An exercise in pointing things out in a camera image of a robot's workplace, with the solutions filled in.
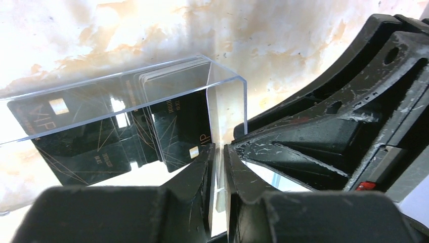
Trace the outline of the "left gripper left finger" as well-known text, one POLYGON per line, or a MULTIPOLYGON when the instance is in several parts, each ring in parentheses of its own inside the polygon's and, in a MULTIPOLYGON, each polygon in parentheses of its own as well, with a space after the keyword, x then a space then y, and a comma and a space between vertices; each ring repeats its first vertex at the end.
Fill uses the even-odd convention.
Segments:
POLYGON ((160 186, 45 190, 13 242, 207 242, 216 146, 160 186))

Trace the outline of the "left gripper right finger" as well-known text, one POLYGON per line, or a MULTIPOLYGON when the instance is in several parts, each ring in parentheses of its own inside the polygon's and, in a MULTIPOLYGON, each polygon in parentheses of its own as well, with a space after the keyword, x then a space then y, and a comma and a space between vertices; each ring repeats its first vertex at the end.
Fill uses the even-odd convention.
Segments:
POLYGON ((229 242, 419 242, 377 192, 283 192, 224 147, 229 242))

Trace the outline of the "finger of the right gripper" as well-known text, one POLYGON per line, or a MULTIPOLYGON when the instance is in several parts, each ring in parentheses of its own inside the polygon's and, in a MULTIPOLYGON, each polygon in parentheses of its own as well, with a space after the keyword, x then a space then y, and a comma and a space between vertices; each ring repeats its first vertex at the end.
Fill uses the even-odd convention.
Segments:
POLYGON ((232 145, 310 190, 393 190, 428 150, 428 19, 371 15, 313 82, 237 125, 232 145))

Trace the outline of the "clear plastic card box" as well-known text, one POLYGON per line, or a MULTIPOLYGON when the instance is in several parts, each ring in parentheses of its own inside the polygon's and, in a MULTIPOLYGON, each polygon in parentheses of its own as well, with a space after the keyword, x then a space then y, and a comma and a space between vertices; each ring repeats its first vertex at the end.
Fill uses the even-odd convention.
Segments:
MULTIPOLYGON (((158 67, 166 67, 193 58, 202 58, 211 64, 205 87, 211 143, 220 145, 232 138, 233 128, 236 125, 247 124, 247 83, 237 73, 203 55, 82 80, 73 84, 48 86, 44 90, 33 89, 27 93, 1 95, 1 215, 32 204, 35 198, 49 187, 69 186, 60 183, 32 144, 8 108, 9 101, 79 87, 110 78, 119 79, 125 96, 125 113, 131 122, 133 133, 132 146, 127 149, 128 155, 136 158, 136 161, 131 163, 132 168, 129 172, 132 172, 152 162, 163 162, 155 137, 153 120, 149 114, 149 104, 144 101, 143 87, 138 80, 139 75, 158 67)), ((107 184, 113 178, 92 185, 107 184)))

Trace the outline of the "black VIP credit card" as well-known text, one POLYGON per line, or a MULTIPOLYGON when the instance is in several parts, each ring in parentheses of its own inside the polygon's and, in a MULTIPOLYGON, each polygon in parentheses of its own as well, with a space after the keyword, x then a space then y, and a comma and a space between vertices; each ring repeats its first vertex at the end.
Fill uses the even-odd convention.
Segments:
POLYGON ((206 84, 211 64, 202 58, 144 72, 144 101, 149 104, 161 161, 169 172, 195 159, 211 143, 206 84))

